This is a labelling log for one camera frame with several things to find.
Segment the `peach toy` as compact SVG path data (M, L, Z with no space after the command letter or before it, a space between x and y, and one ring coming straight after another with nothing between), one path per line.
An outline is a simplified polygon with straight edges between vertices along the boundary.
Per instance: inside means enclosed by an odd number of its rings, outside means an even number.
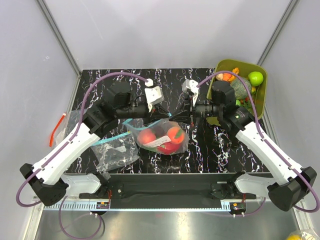
M141 145L146 145L149 144L153 141L155 141L156 135L154 134L154 132L152 130L150 130L149 128L146 128L144 130L142 130L137 137L137 141L139 144Z
M185 140L185 131L179 126L171 127L167 131L167 136L170 138L171 142L175 145L180 145Z

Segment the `clear bag teal zipper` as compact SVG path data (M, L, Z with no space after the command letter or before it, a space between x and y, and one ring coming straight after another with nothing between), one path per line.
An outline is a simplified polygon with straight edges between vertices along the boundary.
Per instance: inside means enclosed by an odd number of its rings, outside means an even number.
M141 118L130 118L130 119L125 120L123 122L123 124L125 125L127 130L129 132L131 132L136 144L140 148L154 152L154 153L158 153L158 154L161 154L157 151L158 146L160 146L164 143L168 143L168 142L172 143L171 139L167 136L167 131L172 127L180 127L181 129L183 129L177 122L170 121L167 118L157 120L157 121L150 123L146 126L143 125L143 120ZM145 144L145 145L138 143L138 135L144 129L152 130L156 136L156 140L154 140L148 144ZM184 153L188 149L189 136L187 135L185 130L184 130L184 132L185 132L185 139L180 144L180 149L175 154Z

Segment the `red dragon fruit toy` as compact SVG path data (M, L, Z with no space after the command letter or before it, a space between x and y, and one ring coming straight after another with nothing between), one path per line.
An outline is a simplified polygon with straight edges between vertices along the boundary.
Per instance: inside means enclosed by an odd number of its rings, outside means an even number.
M161 144L160 146L158 146L156 149L161 154L172 155L172 154L177 153L178 150L180 149L180 147L181 146L179 144L165 142L165 143Z

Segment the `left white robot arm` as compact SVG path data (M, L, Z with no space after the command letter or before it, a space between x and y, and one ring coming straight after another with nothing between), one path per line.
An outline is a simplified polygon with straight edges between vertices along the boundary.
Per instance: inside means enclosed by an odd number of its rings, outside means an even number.
M105 179L98 173L66 175L65 170L88 148L115 129L119 119L144 119L147 123L165 119L169 113L160 103L164 100L160 86L148 86L144 100L135 103L131 86L116 83L107 95L80 114L70 134L47 156L31 165L25 163L20 172L40 202L52 206L65 196L93 195L103 198L108 193Z

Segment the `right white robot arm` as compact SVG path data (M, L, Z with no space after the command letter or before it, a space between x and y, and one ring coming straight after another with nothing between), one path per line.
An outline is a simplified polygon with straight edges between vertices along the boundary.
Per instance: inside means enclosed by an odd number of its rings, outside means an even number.
M197 117L217 117L228 135L245 144L272 175L264 178L237 174L227 185L230 197L236 199L243 194L253 194L269 198L277 208L287 212L308 193L315 193L313 184L317 172L310 166L302 167L262 131L258 119L236 104L235 90L228 82L215 81L211 87L211 99L204 102L197 101L199 87L195 80L184 81L182 91L187 97L173 119L190 124Z

